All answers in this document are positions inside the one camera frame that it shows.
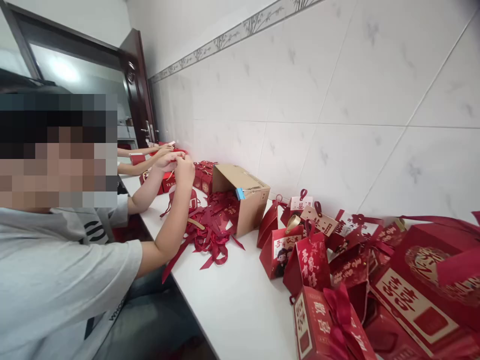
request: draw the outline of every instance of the cartoon couple illustration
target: cartoon couple illustration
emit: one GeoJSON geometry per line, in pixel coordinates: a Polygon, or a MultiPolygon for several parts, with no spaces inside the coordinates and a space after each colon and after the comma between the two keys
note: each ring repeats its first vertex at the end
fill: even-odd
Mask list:
{"type": "Polygon", "coordinates": [[[294,249],[293,247],[289,249],[286,249],[283,247],[278,252],[278,256],[277,256],[278,265],[276,266],[276,269],[275,269],[276,278],[281,278],[282,276],[284,276],[285,267],[287,266],[287,263],[289,262],[289,259],[292,256],[293,249],[294,249]]]}

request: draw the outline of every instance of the white tile wall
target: white tile wall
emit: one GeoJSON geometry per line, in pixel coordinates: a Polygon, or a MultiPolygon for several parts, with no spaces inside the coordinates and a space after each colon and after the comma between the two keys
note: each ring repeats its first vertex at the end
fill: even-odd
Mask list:
{"type": "Polygon", "coordinates": [[[195,160],[243,166],[274,194],[306,188],[332,216],[343,208],[472,221],[478,7],[318,2],[154,84],[161,137],[195,160]]]}

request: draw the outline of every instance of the blue binder clip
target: blue binder clip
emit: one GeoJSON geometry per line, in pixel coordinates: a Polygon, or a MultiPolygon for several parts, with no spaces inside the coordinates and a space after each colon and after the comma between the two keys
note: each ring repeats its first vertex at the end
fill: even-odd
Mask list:
{"type": "Polygon", "coordinates": [[[235,189],[236,197],[238,200],[244,200],[245,199],[245,194],[244,190],[241,187],[237,187],[235,189]]]}

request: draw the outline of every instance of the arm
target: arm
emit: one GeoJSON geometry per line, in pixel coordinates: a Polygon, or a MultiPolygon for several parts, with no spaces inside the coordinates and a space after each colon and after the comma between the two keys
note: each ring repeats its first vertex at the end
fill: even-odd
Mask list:
{"type": "Polygon", "coordinates": [[[140,175],[150,169],[158,159],[168,154],[169,150],[159,150],[155,155],[151,156],[145,161],[138,163],[137,165],[120,163],[117,168],[118,175],[140,175]]]}
{"type": "Polygon", "coordinates": [[[116,148],[116,154],[119,157],[128,158],[130,156],[130,154],[147,155],[147,154],[154,153],[158,150],[167,150],[167,149],[172,151],[174,149],[174,147],[172,145],[168,145],[168,144],[165,144],[165,145],[162,145],[162,146],[158,146],[157,144],[155,144],[155,146],[153,146],[153,147],[146,147],[146,148],[134,149],[134,150],[125,150],[125,149],[117,147],[116,148]]]}
{"type": "Polygon", "coordinates": [[[140,186],[137,191],[135,191],[132,197],[128,198],[129,215],[139,214],[147,211],[159,192],[164,174],[165,172],[159,167],[152,167],[150,174],[148,174],[148,177],[143,185],[140,186]]]}
{"type": "Polygon", "coordinates": [[[195,166],[188,155],[177,159],[176,190],[171,210],[154,242],[142,242],[142,259],[137,278],[158,269],[171,260],[184,238],[190,207],[190,195],[195,178],[195,166]]]}
{"type": "Polygon", "coordinates": [[[159,192],[165,172],[174,170],[177,165],[175,161],[181,159],[181,156],[184,155],[185,153],[182,151],[169,152],[154,163],[146,181],[135,191],[132,197],[128,198],[129,215],[147,211],[159,192]]]}

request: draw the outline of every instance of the red ribbon pile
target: red ribbon pile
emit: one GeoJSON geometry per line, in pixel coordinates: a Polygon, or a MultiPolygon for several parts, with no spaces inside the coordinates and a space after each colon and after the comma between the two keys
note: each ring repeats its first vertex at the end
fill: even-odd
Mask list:
{"type": "Polygon", "coordinates": [[[204,229],[199,228],[194,223],[187,223],[185,241],[180,245],[175,257],[166,266],[161,279],[162,283],[165,282],[175,263],[189,244],[195,245],[194,253],[211,253],[210,258],[200,270],[208,269],[213,263],[222,265],[227,261],[229,252],[225,244],[230,240],[230,237],[245,250],[244,246],[233,236],[237,232],[240,211],[240,201],[235,193],[232,191],[215,192],[206,200],[207,207],[191,209],[190,214],[188,214],[190,219],[203,225],[204,229]],[[232,226],[227,229],[229,221],[232,226]]]}

